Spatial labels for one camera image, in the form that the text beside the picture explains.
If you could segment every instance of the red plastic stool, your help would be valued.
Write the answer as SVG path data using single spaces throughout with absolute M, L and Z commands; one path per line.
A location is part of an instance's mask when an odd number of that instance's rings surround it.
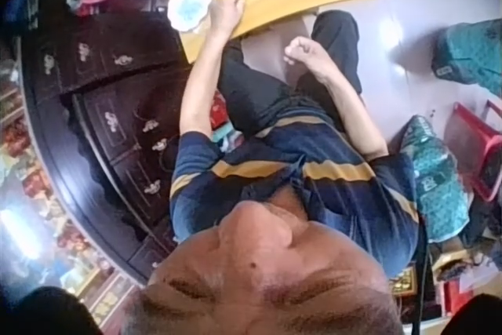
M 502 115 L 492 102 L 487 106 Z M 446 126 L 445 143 L 457 158 L 464 183 L 491 202 L 502 183 L 502 134 L 457 102 Z

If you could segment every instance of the knee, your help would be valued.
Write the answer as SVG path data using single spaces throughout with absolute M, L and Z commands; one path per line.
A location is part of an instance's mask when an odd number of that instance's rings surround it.
M 332 9 L 330 11 L 320 13 L 316 21 L 326 23 L 331 27 L 353 30 L 358 34 L 358 25 L 355 18 L 349 12 Z

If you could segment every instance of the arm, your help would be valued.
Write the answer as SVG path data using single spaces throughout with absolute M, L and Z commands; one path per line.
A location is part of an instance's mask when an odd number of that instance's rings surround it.
M 367 161 L 387 156 L 387 142 L 345 76 L 336 69 L 329 76 L 326 88 L 340 113 L 352 146 Z
M 329 92 L 352 146 L 367 160 L 388 155 L 387 143 L 351 83 L 317 42 L 297 37 L 285 50 L 290 64 L 304 63 Z
M 218 0 L 211 5 L 211 28 L 188 77 L 181 101 L 181 135 L 197 131 L 211 137 L 209 117 L 220 76 L 221 56 L 243 11 L 244 0 Z

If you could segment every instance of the small white plate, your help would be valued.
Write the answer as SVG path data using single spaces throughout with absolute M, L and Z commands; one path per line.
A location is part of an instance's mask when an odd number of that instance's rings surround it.
M 167 17 L 182 32 L 193 31 L 204 20 L 212 0 L 169 0 Z

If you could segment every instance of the white floor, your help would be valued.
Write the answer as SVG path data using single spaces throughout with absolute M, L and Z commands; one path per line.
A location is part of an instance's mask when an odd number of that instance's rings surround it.
M 429 117 L 442 136 L 453 103 L 480 114 L 486 100 L 502 100 L 480 86 L 436 79 L 431 55 L 438 30 L 458 23 L 502 17 L 502 0 L 351 0 L 323 6 L 351 12 L 358 22 L 359 77 L 366 105 L 388 140 L 414 114 Z M 310 33 L 313 15 L 275 24 L 244 41 L 246 62 L 260 71 L 291 82 L 282 50 L 296 35 Z

